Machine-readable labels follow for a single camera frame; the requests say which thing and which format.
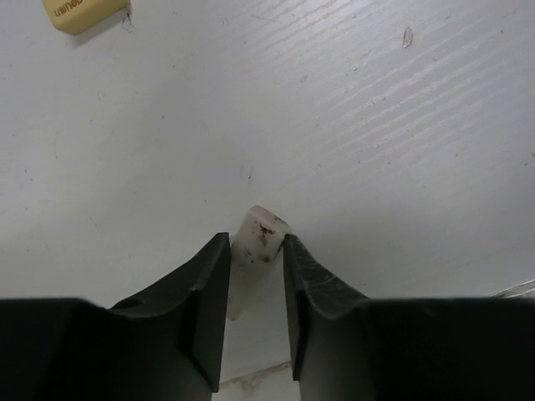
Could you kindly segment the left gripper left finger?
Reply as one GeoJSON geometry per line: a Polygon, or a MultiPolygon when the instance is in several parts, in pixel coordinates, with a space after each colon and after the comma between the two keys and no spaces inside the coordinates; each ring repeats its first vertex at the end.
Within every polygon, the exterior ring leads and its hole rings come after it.
{"type": "Polygon", "coordinates": [[[4,400],[209,400],[219,389],[230,241],[112,308],[78,298],[1,302],[4,400]]]}

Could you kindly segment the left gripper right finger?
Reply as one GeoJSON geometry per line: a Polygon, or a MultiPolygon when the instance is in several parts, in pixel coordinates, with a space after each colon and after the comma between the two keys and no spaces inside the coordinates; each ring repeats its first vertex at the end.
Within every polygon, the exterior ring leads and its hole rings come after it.
{"type": "Polygon", "coordinates": [[[531,400],[534,302],[365,296],[283,242],[293,378],[303,400],[531,400]]]}

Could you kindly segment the white eraser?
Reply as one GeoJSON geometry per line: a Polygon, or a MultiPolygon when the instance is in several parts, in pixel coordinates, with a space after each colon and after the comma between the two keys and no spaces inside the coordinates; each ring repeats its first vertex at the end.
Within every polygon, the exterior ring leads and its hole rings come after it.
{"type": "Polygon", "coordinates": [[[227,318],[236,321],[271,275],[291,226],[262,206],[247,210],[231,244],[227,318]]]}

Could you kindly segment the yellow eraser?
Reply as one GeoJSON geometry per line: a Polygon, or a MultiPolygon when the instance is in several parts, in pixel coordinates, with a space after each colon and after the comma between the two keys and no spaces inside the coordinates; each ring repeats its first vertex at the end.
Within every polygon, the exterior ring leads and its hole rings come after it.
{"type": "Polygon", "coordinates": [[[60,32],[76,36],[129,7],[129,0],[43,0],[52,25],[60,32]]]}

